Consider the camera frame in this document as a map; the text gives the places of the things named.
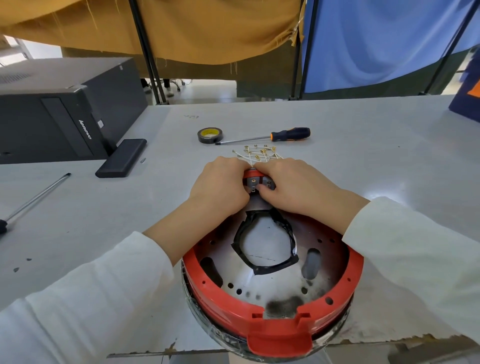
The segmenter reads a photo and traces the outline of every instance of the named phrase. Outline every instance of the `ventilation grille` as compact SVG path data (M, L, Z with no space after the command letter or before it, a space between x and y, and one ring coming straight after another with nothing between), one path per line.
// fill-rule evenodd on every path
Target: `ventilation grille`
M0 73L0 85L13 84L14 82L23 80L24 78L28 78L30 76L31 74L28 74L28 73L11 73L11 74Z

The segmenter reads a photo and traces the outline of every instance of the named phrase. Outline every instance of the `lenovo logo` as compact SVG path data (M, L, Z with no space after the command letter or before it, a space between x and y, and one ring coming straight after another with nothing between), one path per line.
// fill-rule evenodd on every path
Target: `lenovo logo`
M91 137L91 136L90 136L90 134L88 133L88 130L87 130L87 128L85 128L85 124L84 124L84 122L83 122L83 121L81 121L81 120L79 120L79 122L80 122L80 125L82 126L82 128L85 130L85 134L87 134L87 136L88 136L88 139L92 139L92 137Z

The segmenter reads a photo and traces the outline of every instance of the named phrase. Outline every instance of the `screwdriver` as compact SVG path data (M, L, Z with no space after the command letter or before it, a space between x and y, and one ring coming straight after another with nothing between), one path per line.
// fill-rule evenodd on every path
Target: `screwdriver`
M5 220L0 219L0 234L4 234L4 233L7 232L7 222L8 222L8 220L10 220L13 217L17 216L18 214L20 214L23 210L25 210L27 207L29 207L31 204L33 204L35 201L38 201L46 193L53 190L58 184L60 184L63 180L66 180L70 176L71 176L71 173L67 173L67 174L63 175L58 181L53 182L50 186L48 186L45 190L40 192L38 195L36 195L30 201L24 203L22 206L20 206L18 209L16 209L14 212L12 212L10 214L10 216L8 216Z
M226 142L215 143L220 146L226 143L246 142L247 140L270 139L272 142L284 142L286 140L301 140L310 136L310 128L293 128L289 130L282 130L281 132L271 132L268 136L258 136L256 138L228 140Z

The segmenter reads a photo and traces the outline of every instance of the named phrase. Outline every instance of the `red electrical component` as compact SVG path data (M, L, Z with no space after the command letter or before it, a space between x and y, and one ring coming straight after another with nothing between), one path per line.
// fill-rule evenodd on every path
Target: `red electrical component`
M263 177L266 176L257 170L248 170L244 175L244 184L249 185L250 183L251 185L252 181L262 183L261 178ZM306 224L310 224L308 226L314 224L317 229L328 229L328 233L331 234L329 228L314 220L306 219L309 218L302 217L300 221L306 221ZM214 233L210 233L202 241L210 241ZM292 256L297 255L296 244L295 241ZM226 288L221 288L224 287L223 283L219 284L209 278L199 259L205 256L209 249L211 249L209 244L199 242L183 257L184 279L188 281L189 292L213 325L233 337L245 340L248 350L258 357L291 360L313 353L312 337L331 326L343 315L346 318L347 308L363 269L363 257L345 245L343 249L348 255L345 259L345 270L338 274L337 282L329 291L310 302L298 305L294 317L265 318L265 307L245 302L247 298L241 300L234 297L225 291Z

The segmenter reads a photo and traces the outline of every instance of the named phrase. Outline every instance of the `electrical tape roll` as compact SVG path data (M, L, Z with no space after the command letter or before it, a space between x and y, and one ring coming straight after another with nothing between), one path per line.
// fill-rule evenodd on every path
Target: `electrical tape roll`
M197 133L198 141L203 144L218 143L223 139L222 129L218 128L203 128Z

